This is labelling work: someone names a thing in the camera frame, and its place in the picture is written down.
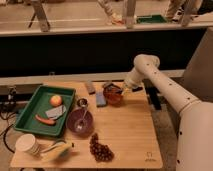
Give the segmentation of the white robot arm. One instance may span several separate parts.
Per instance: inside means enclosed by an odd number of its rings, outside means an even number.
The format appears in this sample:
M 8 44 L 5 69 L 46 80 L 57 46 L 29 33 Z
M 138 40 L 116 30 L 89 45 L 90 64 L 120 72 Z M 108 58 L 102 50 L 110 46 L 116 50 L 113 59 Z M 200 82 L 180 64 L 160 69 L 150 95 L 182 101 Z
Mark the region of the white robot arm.
M 200 100 L 162 73 L 155 55 L 140 54 L 126 75 L 124 89 L 148 78 L 180 115 L 176 171 L 213 171 L 213 103 Z

